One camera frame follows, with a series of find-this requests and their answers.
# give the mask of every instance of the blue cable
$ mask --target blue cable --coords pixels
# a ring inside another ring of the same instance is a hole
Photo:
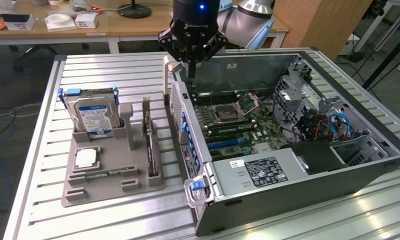
[[[6,200],[10,198],[10,193],[11,193],[11,189],[12,189],[10,175],[8,175],[8,169],[7,169],[6,163],[2,161],[2,159],[0,159],[0,168],[2,168],[2,171],[4,174],[6,183],[7,183],[7,191],[4,193],[4,196],[0,199],[0,205],[2,205],[6,202]]]
[[[8,132],[7,136],[0,140],[0,144],[2,144],[14,135],[16,127],[15,127],[15,124],[12,122],[10,122],[10,121],[0,121],[0,124],[8,124],[8,125],[11,125],[11,131]]]
[[[352,128],[352,125],[350,124],[350,120],[348,120],[348,117],[336,112],[336,113],[332,113],[331,116],[328,116],[328,125],[330,125],[330,129],[332,131],[332,133],[335,134],[339,134],[339,132],[336,131],[335,127],[334,127],[334,124],[332,124],[332,117],[340,117],[342,119],[344,119],[346,123],[347,123],[347,128],[348,128],[348,131],[350,131],[350,136],[354,135],[354,128]]]

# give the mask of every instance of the white box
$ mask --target white box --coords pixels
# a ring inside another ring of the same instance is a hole
[[[96,29],[96,26],[99,25],[99,14],[98,13],[79,14],[75,19],[75,25],[80,29]]]
[[[30,15],[30,18],[26,22],[20,22],[20,21],[6,21],[6,26],[7,26],[7,29],[10,31],[15,31],[15,30],[32,30],[34,29],[34,26],[35,26],[35,23],[36,23],[36,20],[35,20],[35,17],[34,15]]]
[[[339,52],[339,55],[350,55],[354,51],[354,46],[356,46],[359,40],[360,38],[356,35],[351,34],[346,45]]]
[[[56,20],[56,18],[52,18],[56,15],[60,15],[59,17],[64,17],[63,21],[54,22],[50,20],[50,18]],[[44,19],[44,21],[50,33],[78,29],[74,19],[66,14],[52,14]]]

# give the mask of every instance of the aluminum workbench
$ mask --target aluminum workbench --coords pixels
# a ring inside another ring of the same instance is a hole
[[[400,138],[400,120],[395,115],[320,52],[310,49],[307,53]],[[352,195],[215,235],[195,236],[163,104],[164,56],[166,53],[151,52],[58,57],[4,239],[400,239],[400,168]],[[332,88],[319,75],[312,77],[315,86],[331,97],[335,94]],[[143,97],[151,97],[167,187],[160,191],[64,208],[63,182],[74,122],[58,100],[58,89],[96,89],[115,85],[120,89],[120,102],[134,104],[134,122],[142,121]]]

